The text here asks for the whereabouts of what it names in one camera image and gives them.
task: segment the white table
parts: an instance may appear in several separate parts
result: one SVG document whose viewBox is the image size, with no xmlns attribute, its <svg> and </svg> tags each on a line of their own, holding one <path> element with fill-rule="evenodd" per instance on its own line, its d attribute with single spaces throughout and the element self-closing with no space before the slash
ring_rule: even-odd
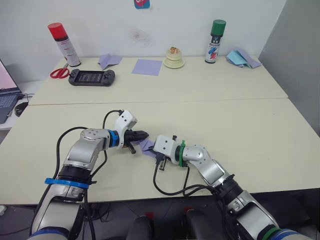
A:
<svg viewBox="0 0 320 240">
<path fill-rule="evenodd" d="M 21 92 L 24 94 L 35 94 L 39 88 L 41 87 L 43 81 L 30 81 L 30 82 L 24 82 L 24 83 L 17 83 L 18 87 L 20 88 Z M 30 103 L 32 102 L 32 98 L 34 95 L 30 95 L 29 101 Z M 27 99 L 21 99 L 19 100 L 15 106 L 27 102 Z M 13 108 L 11 116 L 8 117 L 5 121 L 5 123 L 0 124 L 0 132 L 1 131 L 9 131 L 16 121 L 18 120 L 19 117 L 15 115 L 15 108 Z"/>
<path fill-rule="evenodd" d="M 159 76 L 133 74 L 137 57 L 124 57 L 111 66 L 116 79 L 110 87 L 72 86 L 68 78 L 48 79 L 38 91 L 32 105 L 185 102 L 234 99 L 278 99 L 287 94 L 264 66 L 250 69 L 228 63 L 224 56 L 215 64 L 205 63 L 203 57 L 184 57 L 185 65 L 171 69 L 162 65 Z M 163 60 L 163 57 L 145 57 Z M 101 71 L 99 58 L 82 58 L 81 65 L 69 67 Z M 62 59 L 54 69 L 66 63 Z"/>
<path fill-rule="evenodd" d="M 75 126 L 101 128 L 112 109 L 131 111 L 138 119 L 134 129 L 148 132 L 151 140 L 174 134 L 187 144 L 206 146 L 251 193 L 320 187 L 320 139 L 285 98 L 31 105 L 0 145 L 0 204 L 36 204 L 46 187 L 44 179 L 55 170 L 58 137 Z M 109 129 L 116 117 L 107 120 Z M 74 131 L 61 142 L 62 162 L 79 134 Z M 108 149 L 108 162 L 89 188 L 90 202 L 164 197 L 152 182 L 155 160 L 136 149 L 136 154 Z M 100 154 L 96 165 L 102 160 Z M 185 175 L 185 168 L 168 162 L 157 182 L 168 192 L 176 191 Z M 204 182 L 192 167 L 188 185 L 196 183 Z"/>
</svg>

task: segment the floor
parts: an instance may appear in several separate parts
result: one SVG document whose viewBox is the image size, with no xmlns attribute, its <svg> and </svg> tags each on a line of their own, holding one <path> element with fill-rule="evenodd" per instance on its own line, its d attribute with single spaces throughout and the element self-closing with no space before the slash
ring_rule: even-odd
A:
<svg viewBox="0 0 320 240">
<path fill-rule="evenodd" d="M 153 213 L 154 239 L 186 239 L 182 228 L 182 219 L 185 208 L 190 207 L 203 211 L 208 216 L 212 226 L 222 233 L 220 214 L 212 197 L 209 196 L 96 203 L 92 207 L 99 208 L 100 214 L 108 209 L 108 213 L 101 220 L 94 221 L 97 240 L 112 237 L 125 238 L 134 220 L 147 212 Z M 32 217 L 32 209 L 9 206 L 4 215 L 0 216 L 0 240 L 27 239 L 29 236 L 28 229 L 10 235 L 3 236 L 2 234 L 28 228 Z M 319 232 L 308 219 L 308 216 L 303 212 L 302 221 L 304 223 L 299 225 L 292 222 L 292 227 L 289 227 L 312 239 L 320 240 Z M 85 229 L 84 238 L 82 237 L 83 229 Z M 89 224 L 85 224 L 84 228 L 82 227 L 77 239 L 91 239 Z"/>
</svg>

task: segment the laptop screen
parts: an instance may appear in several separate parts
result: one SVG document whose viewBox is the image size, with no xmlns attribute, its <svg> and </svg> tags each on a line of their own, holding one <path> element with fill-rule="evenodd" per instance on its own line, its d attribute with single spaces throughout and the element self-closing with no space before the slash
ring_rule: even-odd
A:
<svg viewBox="0 0 320 240">
<path fill-rule="evenodd" d="M 0 60 L 0 95 L 8 93 L 20 93 L 20 89 Z"/>
</svg>

